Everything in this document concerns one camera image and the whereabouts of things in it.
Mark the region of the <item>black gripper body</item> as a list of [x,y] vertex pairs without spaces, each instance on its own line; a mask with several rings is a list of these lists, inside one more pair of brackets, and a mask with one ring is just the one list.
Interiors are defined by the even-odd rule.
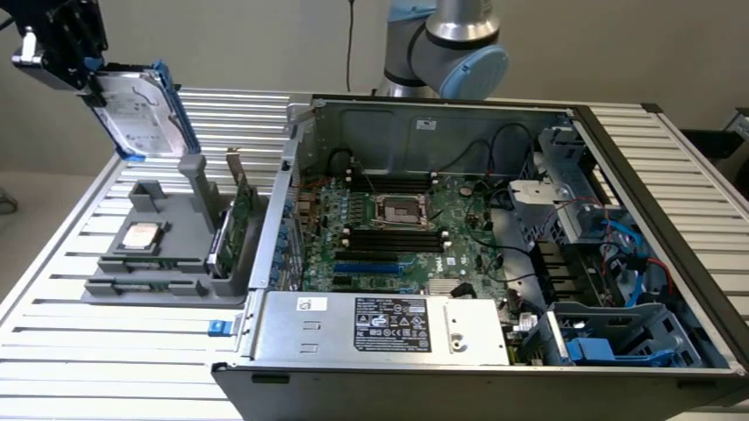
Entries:
[[108,41],[96,1],[12,1],[21,45],[13,66],[53,89],[101,92],[96,72]]

